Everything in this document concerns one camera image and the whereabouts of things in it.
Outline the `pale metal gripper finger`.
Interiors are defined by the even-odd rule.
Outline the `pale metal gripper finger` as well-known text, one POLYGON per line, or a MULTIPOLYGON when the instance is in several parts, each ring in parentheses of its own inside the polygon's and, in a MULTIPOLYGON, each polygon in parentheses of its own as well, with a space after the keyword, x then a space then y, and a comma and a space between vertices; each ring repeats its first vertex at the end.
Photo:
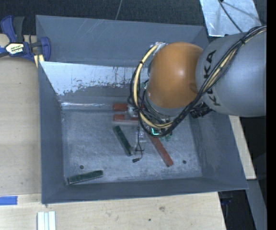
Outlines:
POLYGON ((113 124, 118 126, 138 126, 139 121, 137 120, 113 120, 113 124))
POLYGON ((142 131, 137 131, 134 136, 134 143, 131 147, 133 153, 142 152, 142 143, 145 142, 145 135, 142 131))

